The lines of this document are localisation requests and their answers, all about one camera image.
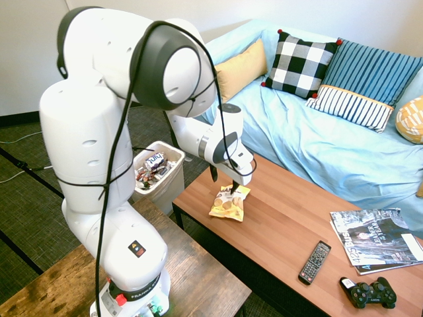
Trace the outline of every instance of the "red button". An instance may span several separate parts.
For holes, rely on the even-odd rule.
[[[116,302],[118,303],[119,306],[124,306],[127,301],[128,300],[125,298],[123,294],[119,294],[116,297]]]

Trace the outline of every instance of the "yellow pillow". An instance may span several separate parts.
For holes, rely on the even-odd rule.
[[[404,138],[423,144],[423,96],[411,100],[398,111],[395,125]]]
[[[423,182],[420,184],[420,187],[417,191],[417,197],[423,197]]]
[[[257,77],[267,73],[266,54],[259,39],[245,52],[215,66],[223,103],[234,97]]]

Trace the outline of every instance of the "couch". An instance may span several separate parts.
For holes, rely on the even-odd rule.
[[[228,103],[243,110],[243,143],[254,153],[362,209],[399,207],[416,236],[423,238],[423,145],[407,141],[395,127],[399,108],[423,94],[423,70],[407,86],[383,133],[305,106],[307,99],[262,87],[270,74],[281,28],[306,41],[331,38],[263,20],[252,20],[206,44],[214,65],[244,52],[261,38],[267,74]],[[202,119],[212,123],[217,100]]]

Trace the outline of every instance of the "black game controller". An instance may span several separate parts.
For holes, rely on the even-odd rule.
[[[339,283],[356,308],[364,308],[367,303],[380,303],[385,308],[395,308],[397,296],[384,277],[378,277],[370,286],[364,282],[355,284],[346,277],[341,277]]]

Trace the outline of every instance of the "magazine cover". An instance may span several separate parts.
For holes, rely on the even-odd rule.
[[[400,211],[392,208],[330,213],[352,265],[410,265],[423,260],[422,248]]]
[[[357,265],[354,266],[356,268],[356,271],[360,275],[370,274],[370,273],[376,273],[380,271],[386,271],[387,269],[397,269],[399,267],[406,267],[406,266],[412,266],[416,264],[422,264],[423,261],[418,262],[408,262],[403,264],[375,264],[375,265]]]

